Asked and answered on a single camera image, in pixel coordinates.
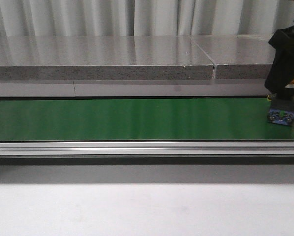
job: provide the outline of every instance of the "white curtain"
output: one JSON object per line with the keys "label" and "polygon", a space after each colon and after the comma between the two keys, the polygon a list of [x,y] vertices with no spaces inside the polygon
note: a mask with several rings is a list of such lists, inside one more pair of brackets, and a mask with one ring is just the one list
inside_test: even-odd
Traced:
{"label": "white curtain", "polygon": [[288,0],[0,0],[0,36],[263,34],[293,19]]}

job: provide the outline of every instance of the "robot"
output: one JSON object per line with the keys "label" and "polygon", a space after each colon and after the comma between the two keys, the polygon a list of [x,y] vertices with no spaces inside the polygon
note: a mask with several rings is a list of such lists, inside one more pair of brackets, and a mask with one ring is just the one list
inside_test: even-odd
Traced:
{"label": "robot", "polygon": [[271,92],[267,119],[270,123],[289,125],[294,121],[294,25],[279,29],[269,41],[275,58],[265,87]]}

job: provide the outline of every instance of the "aluminum rail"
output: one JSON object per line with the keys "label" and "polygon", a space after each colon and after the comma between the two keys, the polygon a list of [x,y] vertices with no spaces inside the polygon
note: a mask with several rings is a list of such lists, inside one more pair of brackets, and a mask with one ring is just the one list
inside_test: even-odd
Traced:
{"label": "aluminum rail", "polygon": [[294,156],[294,141],[0,142],[0,158],[95,155]]}

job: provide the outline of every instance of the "green belt surface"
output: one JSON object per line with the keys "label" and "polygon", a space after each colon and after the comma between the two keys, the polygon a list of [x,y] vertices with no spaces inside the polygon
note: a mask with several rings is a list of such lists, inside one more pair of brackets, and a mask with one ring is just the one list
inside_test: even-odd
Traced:
{"label": "green belt surface", "polygon": [[265,98],[0,101],[0,141],[275,140]]}

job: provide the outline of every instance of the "gray stone slab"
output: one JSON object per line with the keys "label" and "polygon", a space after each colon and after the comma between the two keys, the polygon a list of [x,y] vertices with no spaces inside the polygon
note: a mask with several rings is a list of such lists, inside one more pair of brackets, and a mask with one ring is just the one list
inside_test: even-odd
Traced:
{"label": "gray stone slab", "polygon": [[271,35],[192,36],[215,65],[216,79],[265,79],[275,50]]}
{"label": "gray stone slab", "polygon": [[188,37],[0,37],[0,80],[211,79]]}

